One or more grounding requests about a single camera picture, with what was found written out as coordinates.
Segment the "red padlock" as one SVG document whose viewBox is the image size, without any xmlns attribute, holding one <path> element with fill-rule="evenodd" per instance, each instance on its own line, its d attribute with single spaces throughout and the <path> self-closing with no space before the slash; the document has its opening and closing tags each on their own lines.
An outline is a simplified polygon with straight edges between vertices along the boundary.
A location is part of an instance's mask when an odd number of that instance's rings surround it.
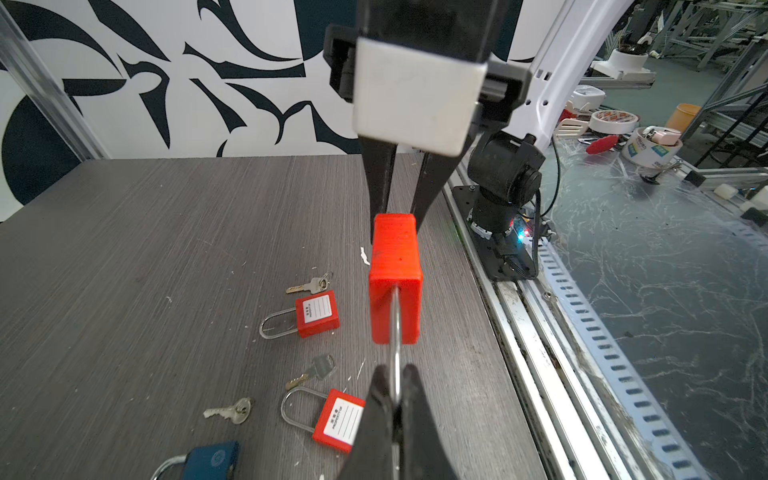
<svg viewBox="0 0 768 480">
<path fill-rule="evenodd" d="M 305 393 L 324 401 L 318 420 L 313 426 L 291 418 L 286 410 L 292 396 Z M 312 439 L 321 445 L 334 448 L 342 453 L 352 451 L 366 402 L 345 392 L 331 389 L 329 393 L 299 386 L 286 392 L 280 403 L 280 415 L 289 425 L 312 434 Z"/>
<path fill-rule="evenodd" d="M 291 315 L 293 324 L 287 330 L 272 333 L 266 329 L 266 324 L 278 317 Z M 267 315 L 259 324 L 259 335 L 266 340 L 273 340 L 297 333 L 301 338 L 307 338 L 340 327 L 340 316 L 335 293 L 327 291 L 303 297 L 295 301 L 292 308 L 280 310 Z"/>
<path fill-rule="evenodd" d="M 416 344 L 420 336 L 423 273 L 412 214 L 375 217 L 368 281 L 372 338 L 378 345 L 391 347 L 391 396 L 399 406 L 403 392 L 400 347 Z"/>
</svg>

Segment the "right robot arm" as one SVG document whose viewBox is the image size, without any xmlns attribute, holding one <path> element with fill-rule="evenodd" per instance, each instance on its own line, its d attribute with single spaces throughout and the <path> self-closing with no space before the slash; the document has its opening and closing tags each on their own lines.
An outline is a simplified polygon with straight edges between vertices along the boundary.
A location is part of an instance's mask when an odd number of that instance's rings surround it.
<svg viewBox="0 0 768 480">
<path fill-rule="evenodd" d="M 496 62 L 507 1 L 361 1 L 353 26 L 331 24 L 329 83 L 353 107 L 372 217 L 384 215 L 397 148 L 424 155 L 411 214 L 420 224 L 486 121 L 544 149 L 571 92 L 625 1 L 566 1 L 528 61 Z"/>
</svg>

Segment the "blue padlock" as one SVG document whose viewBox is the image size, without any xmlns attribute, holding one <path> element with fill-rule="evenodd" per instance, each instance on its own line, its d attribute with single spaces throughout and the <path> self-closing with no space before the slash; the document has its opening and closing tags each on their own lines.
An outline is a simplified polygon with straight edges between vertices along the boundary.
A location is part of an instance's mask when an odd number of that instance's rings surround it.
<svg viewBox="0 0 768 480">
<path fill-rule="evenodd" d="M 172 467 L 181 466 L 182 479 L 230 480 L 234 478 L 239 450 L 237 441 L 197 447 L 187 454 L 164 460 L 151 479 L 160 479 Z"/>
</svg>

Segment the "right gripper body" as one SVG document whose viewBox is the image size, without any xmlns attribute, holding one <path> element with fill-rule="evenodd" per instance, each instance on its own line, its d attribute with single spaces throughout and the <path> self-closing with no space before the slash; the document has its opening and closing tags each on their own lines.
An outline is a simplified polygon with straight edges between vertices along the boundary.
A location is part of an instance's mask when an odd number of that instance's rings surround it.
<svg viewBox="0 0 768 480">
<path fill-rule="evenodd" d="M 364 37 L 458 60 L 488 65 L 475 104 L 495 122 L 508 122 L 527 93 L 530 76 L 522 67 L 495 60 L 494 48 L 518 1 L 360 1 L 354 26 L 326 29 L 323 58 L 329 84 L 353 106 L 355 48 Z"/>
</svg>

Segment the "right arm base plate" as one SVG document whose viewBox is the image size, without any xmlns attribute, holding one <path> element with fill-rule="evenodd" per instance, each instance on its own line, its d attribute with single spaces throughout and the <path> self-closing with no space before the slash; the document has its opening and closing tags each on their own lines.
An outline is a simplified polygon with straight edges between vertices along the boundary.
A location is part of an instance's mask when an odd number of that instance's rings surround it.
<svg viewBox="0 0 768 480">
<path fill-rule="evenodd" d="M 538 275 L 536 224 L 524 227 L 512 207 L 489 201 L 479 186 L 456 186 L 451 194 L 468 242 L 490 280 L 532 280 Z"/>
</svg>

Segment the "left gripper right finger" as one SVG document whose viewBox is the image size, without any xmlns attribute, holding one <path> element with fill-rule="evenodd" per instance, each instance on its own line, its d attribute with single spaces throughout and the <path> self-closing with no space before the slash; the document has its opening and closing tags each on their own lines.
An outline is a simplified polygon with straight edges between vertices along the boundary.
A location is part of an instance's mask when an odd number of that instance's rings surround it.
<svg viewBox="0 0 768 480">
<path fill-rule="evenodd" d="M 458 479 L 440 440 L 436 421 L 417 367 L 401 376 L 399 406 L 400 479 Z"/>
</svg>

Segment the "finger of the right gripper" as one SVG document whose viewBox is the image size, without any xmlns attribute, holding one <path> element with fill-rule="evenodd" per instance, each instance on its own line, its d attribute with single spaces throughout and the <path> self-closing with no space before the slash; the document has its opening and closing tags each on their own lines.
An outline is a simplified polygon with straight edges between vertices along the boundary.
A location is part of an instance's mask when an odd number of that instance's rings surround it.
<svg viewBox="0 0 768 480">
<path fill-rule="evenodd" d="M 359 142 L 369 194 L 370 235 L 374 236 L 375 218 L 388 208 L 397 145 L 367 137 Z"/>
<path fill-rule="evenodd" d="M 416 230 L 420 229 L 429 208 L 465 154 L 456 157 L 424 154 L 410 211 L 416 221 Z"/>
</svg>

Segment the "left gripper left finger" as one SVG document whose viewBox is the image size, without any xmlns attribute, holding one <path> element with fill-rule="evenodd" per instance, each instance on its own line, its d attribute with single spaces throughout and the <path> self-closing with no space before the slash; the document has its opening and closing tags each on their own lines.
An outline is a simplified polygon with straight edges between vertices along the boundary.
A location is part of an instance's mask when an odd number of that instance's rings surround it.
<svg viewBox="0 0 768 480">
<path fill-rule="evenodd" d="M 374 370 L 365 401 L 352 450 L 337 475 L 338 480 L 394 478 L 395 409 L 386 365 Z"/>
</svg>

